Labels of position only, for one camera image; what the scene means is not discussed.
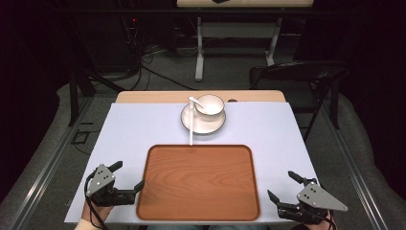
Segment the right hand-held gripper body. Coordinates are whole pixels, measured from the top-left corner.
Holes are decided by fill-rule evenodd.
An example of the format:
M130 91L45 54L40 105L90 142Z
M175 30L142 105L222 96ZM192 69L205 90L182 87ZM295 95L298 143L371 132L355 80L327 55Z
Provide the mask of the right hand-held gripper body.
M297 204L277 200L277 212L281 219L305 224L320 224L327 220L330 211L347 212L348 206L328 193L315 182L307 184L297 195Z

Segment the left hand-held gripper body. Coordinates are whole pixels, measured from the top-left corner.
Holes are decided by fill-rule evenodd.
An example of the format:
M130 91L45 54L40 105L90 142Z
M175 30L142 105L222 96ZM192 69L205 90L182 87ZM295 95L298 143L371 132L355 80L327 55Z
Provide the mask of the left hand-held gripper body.
M100 164L89 176L90 184L85 188L85 196L99 207L132 205L137 193L133 190L118 190L114 187L116 176Z

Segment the brown wooden tray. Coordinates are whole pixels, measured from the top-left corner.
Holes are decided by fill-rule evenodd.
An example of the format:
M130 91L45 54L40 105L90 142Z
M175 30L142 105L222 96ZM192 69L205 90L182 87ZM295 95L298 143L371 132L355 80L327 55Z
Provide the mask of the brown wooden tray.
M147 154L141 220L254 221L259 194L244 145L155 145Z

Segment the white long-handled spoon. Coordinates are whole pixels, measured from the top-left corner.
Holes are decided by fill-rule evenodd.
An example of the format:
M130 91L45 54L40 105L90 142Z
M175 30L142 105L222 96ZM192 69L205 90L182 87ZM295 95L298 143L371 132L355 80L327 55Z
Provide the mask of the white long-handled spoon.
M193 121L194 121L194 110L195 106L198 104L201 106L201 102L193 96L188 97L189 100L189 110L190 110L190 127L189 127L189 145L193 145Z

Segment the white saucer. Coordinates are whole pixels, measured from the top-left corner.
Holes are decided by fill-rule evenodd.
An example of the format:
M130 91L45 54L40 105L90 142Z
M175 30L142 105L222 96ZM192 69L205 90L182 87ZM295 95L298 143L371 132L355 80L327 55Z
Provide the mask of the white saucer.
M195 109L193 111L193 122L191 122L190 106L187 104L181 112L181 123L186 129L190 129L192 124L192 131L195 134L207 135L214 133L222 128L226 121L226 113L222 111L212 121L205 120L201 115L197 113Z

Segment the white cup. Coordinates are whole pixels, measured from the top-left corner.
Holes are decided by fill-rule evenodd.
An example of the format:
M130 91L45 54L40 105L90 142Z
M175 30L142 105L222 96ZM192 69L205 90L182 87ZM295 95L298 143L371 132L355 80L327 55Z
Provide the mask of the white cup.
M224 112L225 104L216 95L208 94L196 99L197 114L205 121L214 121Z

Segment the person's right hand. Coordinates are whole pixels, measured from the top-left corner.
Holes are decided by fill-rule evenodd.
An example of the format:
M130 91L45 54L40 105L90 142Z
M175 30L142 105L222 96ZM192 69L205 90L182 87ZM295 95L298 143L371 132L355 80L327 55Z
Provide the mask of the person's right hand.
M306 227L309 230L337 230L337 225L332 213L328 213L319 224L307 224Z

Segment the person's left hand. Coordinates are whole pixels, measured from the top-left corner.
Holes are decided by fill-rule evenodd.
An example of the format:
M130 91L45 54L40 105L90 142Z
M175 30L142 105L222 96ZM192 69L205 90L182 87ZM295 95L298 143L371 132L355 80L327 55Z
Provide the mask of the person's left hand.
M90 208L88 203L85 202L83 205L81 218L86 219L95 225L101 226L101 221L105 222L112 210L113 206L99 207L94 203L92 203L92 208Z

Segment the white table sheet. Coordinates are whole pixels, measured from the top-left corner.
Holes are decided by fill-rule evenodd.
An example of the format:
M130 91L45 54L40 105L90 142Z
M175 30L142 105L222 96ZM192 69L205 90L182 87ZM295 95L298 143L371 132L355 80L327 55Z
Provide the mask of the white table sheet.
M189 132L180 119L184 107L183 103L112 104L83 175L88 176L99 164L109 166L122 161L124 166L115 172L116 186L133 188L142 179L150 147L189 143ZM226 121L220 130L197 135L193 142L249 147L259 189L260 216L255 223L282 223L268 194L272 192L284 202L295 203L303 186L287 173L316 176L290 105L227 103L225 112Z

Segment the black metal stand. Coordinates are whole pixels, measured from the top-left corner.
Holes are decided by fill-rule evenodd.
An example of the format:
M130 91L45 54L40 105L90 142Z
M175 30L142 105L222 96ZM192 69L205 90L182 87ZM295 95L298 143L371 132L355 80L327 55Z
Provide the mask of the black metal stand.
M71 127L79 118L79 92L85 97L94 97L96 94L96 89L91 83L91 80L100 82L101 84L107 86L108 88L120 93L124 91L122 87L113 83L112 81L90 71L87 69L76 69L72 72L69 78L69 91L70 91L70 123Z

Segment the black folding chair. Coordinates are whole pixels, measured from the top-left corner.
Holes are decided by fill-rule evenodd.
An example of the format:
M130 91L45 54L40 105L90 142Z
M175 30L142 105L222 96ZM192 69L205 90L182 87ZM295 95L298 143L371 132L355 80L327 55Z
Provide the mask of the black folding chair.
M249 71L251 90L279 90L295 114L311 114L304 126L304 140L309 136L317 115L330 94L330 120L338 127L339 83L350 73L345 62L296 60Z

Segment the black equipment with red light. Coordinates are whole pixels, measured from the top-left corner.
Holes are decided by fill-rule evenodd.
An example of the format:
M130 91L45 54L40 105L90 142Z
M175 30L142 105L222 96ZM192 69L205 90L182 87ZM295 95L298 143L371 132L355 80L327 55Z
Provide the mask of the black equipment with red light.
M128 44L131 60L135 66L139 66L141 62L141 48L139 38L139 30L137 26L137 19L130 16L122 16L121 21L124 27L124 34L126 43Z

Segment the white metal-framed desk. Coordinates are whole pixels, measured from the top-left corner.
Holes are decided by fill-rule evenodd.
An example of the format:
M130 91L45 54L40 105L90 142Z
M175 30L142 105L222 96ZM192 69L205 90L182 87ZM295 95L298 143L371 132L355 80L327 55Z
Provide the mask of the white metal-framed desk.
M178 8L183 10L276 10L311 8L314 0L176 0ZM282 26L280 17L266 19L208 19L197 17L197 58L195 80L203 80L204 72L204 38L270 38L271 43L265 51L268 65L274 63L274 53Z

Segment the grey metal floor rail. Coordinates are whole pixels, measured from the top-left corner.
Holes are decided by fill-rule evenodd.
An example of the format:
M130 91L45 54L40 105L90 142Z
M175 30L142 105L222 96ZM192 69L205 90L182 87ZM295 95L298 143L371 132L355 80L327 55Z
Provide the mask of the grey metal floor rail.
M57 167L60 165L63 158L63 152L68 146L68 142L74 137L77 128L80 126L81 120L93 101L93 98L82 99L79 105L79 115L77 119L71 126L67 126L61 136L57 139L56 148L52 151L50 156L46 157L46 162L41 167L41 171L35 178L33 185L18 206L18 210L15 212L15 215L11 219L10 225L6 230L26 230L29 219L33 215L37 204L51 183Z
M328 108L324 104L321 109L321 114L323 118L327 121L328 129L330 133L338 145L338 148L341 152L343 161L347 167L347 171L349 172L350 181L354 187L355 192L363 206L364 211L367 214L367 217L372 225L373 230L389 230L385 220L383 219L374 198L372 197L372 193L367 186L366 181L364 180L359 168L357 167L350 149L339 129L335 127L330 121L330 117L328 114Z

